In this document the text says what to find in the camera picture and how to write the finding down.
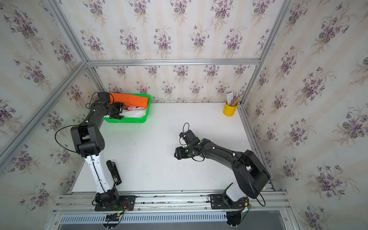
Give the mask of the orange shorts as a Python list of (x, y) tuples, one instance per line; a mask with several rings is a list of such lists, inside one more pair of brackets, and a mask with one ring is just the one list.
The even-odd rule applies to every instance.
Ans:
[(142, 94), (118, 94), (110, 93), (110, 104), (112, 103), (123, 103), (126, 107), (135, 106), (147, 108), (149, 104), (149, 98)]

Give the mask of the white cloth garment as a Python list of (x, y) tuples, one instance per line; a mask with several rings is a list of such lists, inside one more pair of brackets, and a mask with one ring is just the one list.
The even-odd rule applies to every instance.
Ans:
[(128, 117), (128, 118), (143, 118), (146, 115), (147, 110), (123, 110), (122, 113), (120, 113), (121, 116)]

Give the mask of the pink shark print shorts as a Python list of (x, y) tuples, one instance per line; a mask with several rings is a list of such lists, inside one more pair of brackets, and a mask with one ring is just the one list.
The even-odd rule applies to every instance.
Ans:
[(128, 111), (135, 111), (135, 110), (146, 110), (147, 108), (144, 107), (139, 107), (139, 106), (128, 106), (127, 110)]

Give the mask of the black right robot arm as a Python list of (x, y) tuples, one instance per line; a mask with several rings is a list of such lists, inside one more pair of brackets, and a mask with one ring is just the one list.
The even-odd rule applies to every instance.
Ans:
[(213, 203), (221, 209), (239, 209), (245, 199), (258, 199), (270, 181), (270, 174), (258, 157), (251, 151), (233, 151), (221, 147), (208, 139), (200, 140), (191, 130), (179, 135), (180, 147), (175, 149), (177, 160), (201, 157), (220, 163), (232, 170), (236, 182), (231, 183), (221, 195), (211, 195)]

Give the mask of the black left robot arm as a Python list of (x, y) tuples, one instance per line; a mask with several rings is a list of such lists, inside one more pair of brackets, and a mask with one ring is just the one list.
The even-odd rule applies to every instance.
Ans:
[(109, 167), (103, 157), (105, 141), (100, 127), (105, 116), (121, 120), (123, 102), (122, 94), (96, 92), (97, 100), (88, 102), (85, 107), (89, 114), (78, 125), (70, 125), (71, 137), (75, 147), (74, 153), (79, 154), (90, 167), (96, 185), (96, 204), (117, 203), (119, 194), (116, 182), (111, 176)]

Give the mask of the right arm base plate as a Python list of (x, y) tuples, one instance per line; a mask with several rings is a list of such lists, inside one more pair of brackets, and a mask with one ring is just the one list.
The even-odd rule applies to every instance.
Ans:
[(232, 201), (226, 194), (209, 194), (207, 196), (211, 209), (243, 209), (249, 205), (248, 197)]

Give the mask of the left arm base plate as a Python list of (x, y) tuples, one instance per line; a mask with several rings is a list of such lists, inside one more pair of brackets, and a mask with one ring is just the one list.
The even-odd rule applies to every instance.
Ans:
[(136, 201), (136, 196), (134, 195), (120, 195), (119, 201), (113, 199), (112, 201), (92, 201), (94, 210), (97, 212), (102, 211), (132, 211), (134, 209), (134, 204)]

